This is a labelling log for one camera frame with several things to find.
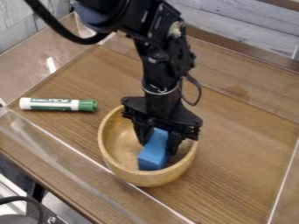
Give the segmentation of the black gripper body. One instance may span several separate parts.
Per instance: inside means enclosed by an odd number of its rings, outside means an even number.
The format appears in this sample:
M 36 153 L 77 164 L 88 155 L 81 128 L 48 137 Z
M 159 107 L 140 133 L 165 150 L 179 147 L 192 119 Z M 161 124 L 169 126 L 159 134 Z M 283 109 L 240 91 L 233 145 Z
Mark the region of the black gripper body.
M 153 127 L 168 132 L 177 132 L 181 138 L 199 139 L 203 120 L 184 107 L 180 93 L 144 93 L 144 96 L 121 98 L 123 117 L 135 120 L 153 119 Z

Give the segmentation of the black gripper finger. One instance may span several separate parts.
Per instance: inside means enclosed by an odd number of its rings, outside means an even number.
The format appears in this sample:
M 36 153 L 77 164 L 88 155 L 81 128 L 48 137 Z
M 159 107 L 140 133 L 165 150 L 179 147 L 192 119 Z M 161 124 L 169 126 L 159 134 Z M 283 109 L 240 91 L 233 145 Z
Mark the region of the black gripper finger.
M 167 153 L 169 155 L 175 155 L 180 146 L 180 143 L 183 141 L 183 136 L 177 132 L 169 132 L 168 133 L 168 139 L 167 139 Z
M 148 142 L 149 137 L 155 130 L 155 120 L 153 119 L 141 121 L 135 120 L 133 127 L 137 141 L 141 145 L 144 145 Z

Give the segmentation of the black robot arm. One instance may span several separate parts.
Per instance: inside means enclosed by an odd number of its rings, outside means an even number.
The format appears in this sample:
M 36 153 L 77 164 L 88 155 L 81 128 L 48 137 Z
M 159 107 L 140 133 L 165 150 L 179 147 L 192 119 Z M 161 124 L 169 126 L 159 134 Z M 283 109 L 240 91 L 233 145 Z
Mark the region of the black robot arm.
M 164 0 L 75 0 L 81 23 L 97 34 L 121 31 L 135 42 L 143 63 L 141 96 L 125 96 L 123 117 L 133 123 L 140 144 L 155 129 L 168 133 L 165 150 L 173 155 L 183 140 L 199 138 L 201 119 L 185 108 L 197 104 L 183 96 L 183 81 L 196 54 L 187 40 L 181 13 Z

